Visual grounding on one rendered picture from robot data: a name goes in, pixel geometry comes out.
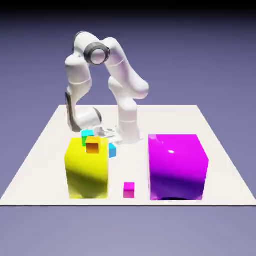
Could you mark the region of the large yellow box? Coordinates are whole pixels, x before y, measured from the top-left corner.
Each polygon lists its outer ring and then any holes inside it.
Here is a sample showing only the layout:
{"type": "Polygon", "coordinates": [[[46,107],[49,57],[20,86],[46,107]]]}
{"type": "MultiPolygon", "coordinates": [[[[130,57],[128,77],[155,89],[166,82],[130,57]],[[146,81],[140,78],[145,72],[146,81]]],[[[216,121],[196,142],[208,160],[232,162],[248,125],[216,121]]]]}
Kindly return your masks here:
{"type": "Polygon", "coordinates": [[[100,139],[99,153],[87,153],[82,139],[72,138],[64,156],[71,199],[106,199],[109,179],[109,142],[100,139]]]}

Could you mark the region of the large magenta box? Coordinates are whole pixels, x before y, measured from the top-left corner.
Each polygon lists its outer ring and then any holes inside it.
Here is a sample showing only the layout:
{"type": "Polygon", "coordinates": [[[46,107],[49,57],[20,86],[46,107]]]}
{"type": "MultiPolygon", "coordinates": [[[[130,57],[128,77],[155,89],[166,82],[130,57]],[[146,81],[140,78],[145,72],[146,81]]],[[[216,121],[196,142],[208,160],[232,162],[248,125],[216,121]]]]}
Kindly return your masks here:
{"type": "Polygon", "coordinates": [[[148,135],[150,200],[202,200],[208,166],[196,134],[148,135]]]}

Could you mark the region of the small light blue cube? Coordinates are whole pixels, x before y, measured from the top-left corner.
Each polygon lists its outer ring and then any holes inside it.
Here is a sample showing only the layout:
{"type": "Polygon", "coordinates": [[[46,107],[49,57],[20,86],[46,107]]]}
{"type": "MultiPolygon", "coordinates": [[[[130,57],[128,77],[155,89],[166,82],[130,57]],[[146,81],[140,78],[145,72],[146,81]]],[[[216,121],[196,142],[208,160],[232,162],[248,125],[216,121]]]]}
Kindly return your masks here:
{"type": "Polygon", "coordinates": [[[117,156],[117,147],[113,143],[109,143],[108,152],[109,152],[110,158],[116,157],[117,156]]]}

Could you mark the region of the small magenta cube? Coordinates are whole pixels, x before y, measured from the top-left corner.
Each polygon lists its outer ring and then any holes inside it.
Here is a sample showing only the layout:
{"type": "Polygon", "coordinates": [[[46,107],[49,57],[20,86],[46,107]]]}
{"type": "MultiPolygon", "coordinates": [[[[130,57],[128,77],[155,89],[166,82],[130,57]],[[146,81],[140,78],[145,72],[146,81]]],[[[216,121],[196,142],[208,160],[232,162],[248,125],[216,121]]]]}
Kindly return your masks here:
{"type": "Polygon", "coordinates": [[[124,182],[123,197],[124,198],[134,198],[135,197],[135,183],[134,182],[124,182]]]}

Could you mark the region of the small cyan cube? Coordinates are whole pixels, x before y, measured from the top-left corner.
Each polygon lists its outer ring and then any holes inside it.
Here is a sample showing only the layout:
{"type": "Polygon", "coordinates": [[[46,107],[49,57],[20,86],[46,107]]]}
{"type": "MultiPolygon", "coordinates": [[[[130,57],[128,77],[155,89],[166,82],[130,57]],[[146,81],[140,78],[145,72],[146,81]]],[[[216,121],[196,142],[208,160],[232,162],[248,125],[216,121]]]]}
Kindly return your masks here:
{"type": "Polygon", "coordinates": [[[85,129],[81,131],[82,146],[86,146],[87,137],[93,137],[94,131],[92,129],[85,129]]]}

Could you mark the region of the small orange cube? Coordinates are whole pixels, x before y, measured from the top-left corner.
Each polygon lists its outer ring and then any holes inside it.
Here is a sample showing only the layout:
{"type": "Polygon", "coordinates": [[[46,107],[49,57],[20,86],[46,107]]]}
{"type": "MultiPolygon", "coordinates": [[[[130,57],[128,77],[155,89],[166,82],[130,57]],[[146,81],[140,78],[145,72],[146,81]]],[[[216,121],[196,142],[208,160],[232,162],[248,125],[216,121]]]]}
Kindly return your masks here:
{"type": "Polygon", "coordinates": [[[88,136],[85,141],[86,152],[88,154],[98,154],[100,152],[101,138],[99,136],[88,136]]]}

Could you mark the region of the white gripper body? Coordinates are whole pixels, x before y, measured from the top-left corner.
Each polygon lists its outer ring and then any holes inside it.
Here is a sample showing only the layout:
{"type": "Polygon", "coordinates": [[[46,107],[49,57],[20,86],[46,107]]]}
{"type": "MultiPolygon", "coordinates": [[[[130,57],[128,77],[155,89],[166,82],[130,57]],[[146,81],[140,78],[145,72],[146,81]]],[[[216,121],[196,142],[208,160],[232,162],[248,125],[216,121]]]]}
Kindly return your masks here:
{"type": "Polygon", "coordinates": [[[120,143],[121,137],[115,129],[103,128],[102,126],[95,127],[93,134],[100,138],[108,139],[109,143],[120,143]]]}

